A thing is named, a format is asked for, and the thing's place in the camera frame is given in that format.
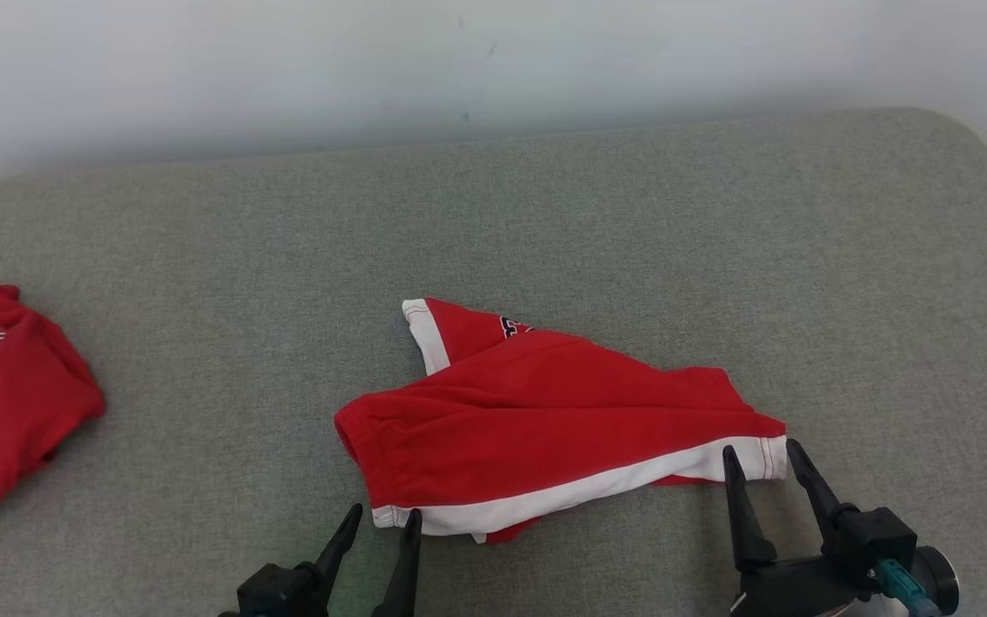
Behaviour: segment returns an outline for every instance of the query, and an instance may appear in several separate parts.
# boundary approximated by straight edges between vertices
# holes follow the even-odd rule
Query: red fabric
[[[590,341],[426,300],[451,366],[336,417],[372,508],[485,503],[784,425],[720,368],[659,371]],[[764,454],[767,465],[768,454]],[[662,485],[696,482],[662,477]],[[536,518],[490,532],[510,539]]]
[[[101,391],[52,321],[0,285],[0,500],[38,471],[80,422],[105,410]]]

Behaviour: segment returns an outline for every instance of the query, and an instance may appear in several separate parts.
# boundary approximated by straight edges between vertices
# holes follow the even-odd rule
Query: gray fabric surface
[[[216,614],[264,563],[316,557],[367,499],[332,414],[422,375],[399,312],[422,296],[727,368],[987,614],[987,149],[945,117],[2,180],[0,281],[109,402],[0,504],[0,616]],[[795,481],[751,492],[783,557],[816,552]],[[643,488],[501,546],[427,539],[419,614],[724,614],[726,520],[717,485]],[[369,613],[397,539],[365,520],[332,614]]]

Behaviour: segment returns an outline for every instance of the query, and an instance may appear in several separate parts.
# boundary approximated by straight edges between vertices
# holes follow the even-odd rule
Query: red garment
[[[367,394],[334,422],[376,526],[421,508],[428,535],[501,542],[536,517],[645,484],[787,472],[783,422],[720,368],[651,368],[590,341],[436,301],[404,313],[430,374]]]
[[[0,500],[105,403],[59,327],[0,285]]]

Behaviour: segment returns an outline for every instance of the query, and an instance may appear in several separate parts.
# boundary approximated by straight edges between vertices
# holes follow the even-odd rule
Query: red and white clothing
[[[17,302],[17,288],[0,285],[0,500],[103,410],[89,368],[59,327]]]
[[[721,368],[661,371],[568,333],[424,298],[403,303],[427,378],[334,417],[376,526],[504,542],[548,512],[646,484],[787,473],[783,422]]]

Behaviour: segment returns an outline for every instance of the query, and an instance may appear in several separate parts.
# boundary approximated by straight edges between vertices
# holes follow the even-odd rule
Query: white wall
[[[987,1],[0,0],[0,176],[857,105],[987,140]]]

